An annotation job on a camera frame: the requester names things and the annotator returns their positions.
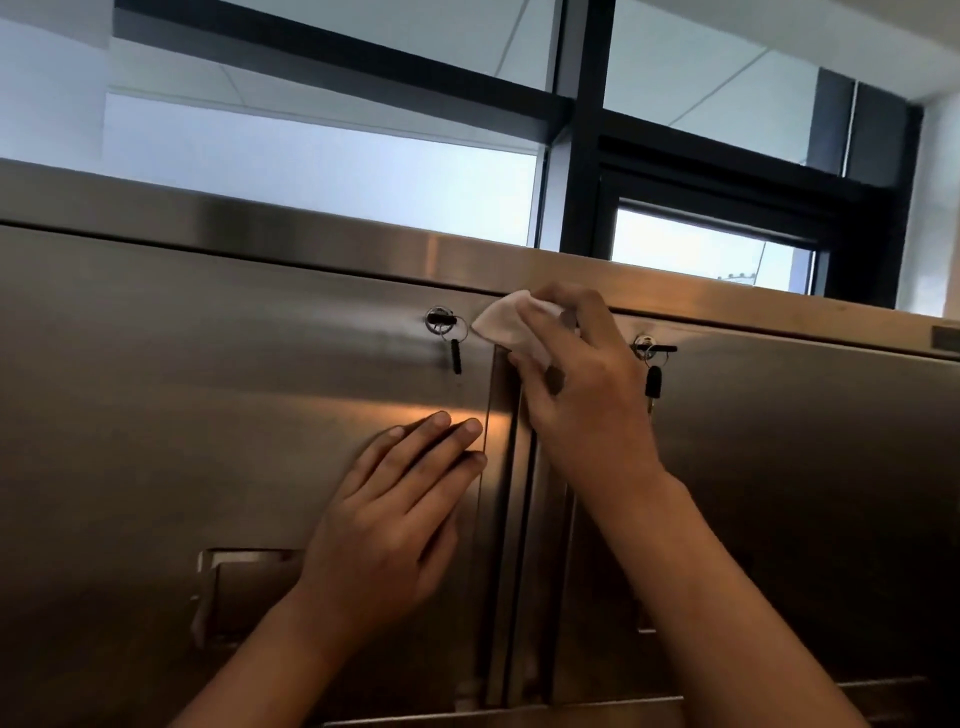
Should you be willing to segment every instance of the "finger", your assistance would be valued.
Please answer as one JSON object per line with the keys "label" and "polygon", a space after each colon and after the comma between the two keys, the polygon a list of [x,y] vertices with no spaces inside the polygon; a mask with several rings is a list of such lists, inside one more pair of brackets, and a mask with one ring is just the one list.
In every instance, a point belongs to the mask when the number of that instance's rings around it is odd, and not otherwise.
{"label": "finger", "polygon": [[433,544],[423,553],[420,576],[417,579],[417,601],[423,601],[437,591],[456,551],[457,527],[451,515],[440,527]]}
{"label": "finger", "polygon": [[546,422],[553,417],[556,405],[547,388],[543,367],[535,358],[525,353],[511,352],[507,358],[516,367],[520,381],[523,382],[523,394],[527,398],[531,421]]}
{"label": "finger", "polygon": [[471,452],[424,495],[407,514],[406,526],[411,529],[414,543],[423,549],[430,536],[450,515],[477,475],[487,467],[487,456]]}
{"label": "finger", "polygon": [[357,496],[367,502],[375,500],[393,488],[410,469],[414,460],[450,426],[450,416],[437,412],[413,432],[394,445],[376,466]]}
{"label": "finger", "polygon": [[360,490],[373,470],[390,449],[404,438],[407,431],[402,426],[391,427],[373,438],[373,442],[353,461],[337,491],[337,497],[348,498]]}
{"label": "finger", "polygon": [[592,288],[579,283],[555,281],[534,291],[533,296],[576,311],[580,334],[584,341],[597,349],[624,346],[623,336],[616,327],[613,314],[607,308],[603,296]]}
{"label": "finger", "polygon": [[416,505],[444,476],[450,466],[480,437],[483,426],[479,420],[470,418],[437,443],[403,476],[387,495],[396,502],[400,513],[406,513]]}
{"label": "finger", "polygon": [[556,316],[551,316],[528,301],[517,302],[516,313],[550,352],[554,363],[564,371],[588,353],[588,344],[561,324]]}

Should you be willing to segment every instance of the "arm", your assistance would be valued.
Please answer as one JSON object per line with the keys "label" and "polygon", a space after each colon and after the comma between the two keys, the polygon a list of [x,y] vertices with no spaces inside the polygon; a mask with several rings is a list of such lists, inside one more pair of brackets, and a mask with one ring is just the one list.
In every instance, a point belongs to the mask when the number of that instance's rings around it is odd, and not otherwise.
{"label": "arm", "polygon": [[487,463],[464,456],[479,422],[438,442],[449,426],[438,412],[367,448],[326,509],[297,586],[173,728],[299,726],[354,651],[436,591],[457,545],[451,514]]}
{"label": "arm", "polygon": [[866,725],[660,463],[645,368],[600,295],[560,283],[535,295],[575,310],[582,338],[533,306],[518,307],[564,372],[553,396],[537,362],[511,354],[533,427],[650,613],[694,722]]}

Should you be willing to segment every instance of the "metal door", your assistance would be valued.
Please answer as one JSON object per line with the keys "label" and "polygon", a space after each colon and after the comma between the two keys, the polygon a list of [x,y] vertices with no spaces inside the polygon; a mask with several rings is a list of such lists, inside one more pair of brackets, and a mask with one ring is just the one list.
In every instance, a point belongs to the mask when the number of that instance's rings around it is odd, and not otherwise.
{"label": "metal door", "polygon": [[493,347],[456,376],[424,314],[489,302],[0,228],[0,722],[165,724],[289,586],[353,455],[440,408],[487,426],[460,550],[321,715],[475,705],[512,412]]}

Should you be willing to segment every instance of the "right hand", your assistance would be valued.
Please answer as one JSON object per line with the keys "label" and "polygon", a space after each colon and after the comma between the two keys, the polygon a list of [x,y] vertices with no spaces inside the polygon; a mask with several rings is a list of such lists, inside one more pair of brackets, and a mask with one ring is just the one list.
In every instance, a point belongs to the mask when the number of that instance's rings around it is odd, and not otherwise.
{"label": "right hand", "polygon": [[531,425],[550,462],[591,515],[599,522],[616,519],[669,479],[647,416],[646,368],[596,291],[551,283],[533,295],[575,311],[581,336],[528,303],[517,306],[564,373],[563,390],[551,395],[540,364],[510,354],[523,380]]}

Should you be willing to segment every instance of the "cabinet door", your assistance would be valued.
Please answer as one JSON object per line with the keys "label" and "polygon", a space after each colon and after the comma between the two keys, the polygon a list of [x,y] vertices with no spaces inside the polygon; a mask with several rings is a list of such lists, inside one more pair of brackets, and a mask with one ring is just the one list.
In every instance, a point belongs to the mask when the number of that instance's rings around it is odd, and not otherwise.
{"label": "cabinet door", "polygon": [[[960,365],[636,318],[618,324],[629,341],[646,333],[679,347],[658,362],[663,461],[830,674],[858,681],[950,669]],[[579,506],[567,508],[559,626],[552,662],[541,665],[546,698],[675,693],[656,631],[599,531]]]}
{"label": "cabinet door", "polygon": [[424,315],[489,302],[0,229],[0,722],[164,725],[296,578],[353,456],[438,409],[484,422],[491,460],[455,562],[320,712],[475,702],[511,413],[493,347],[457,376]]}

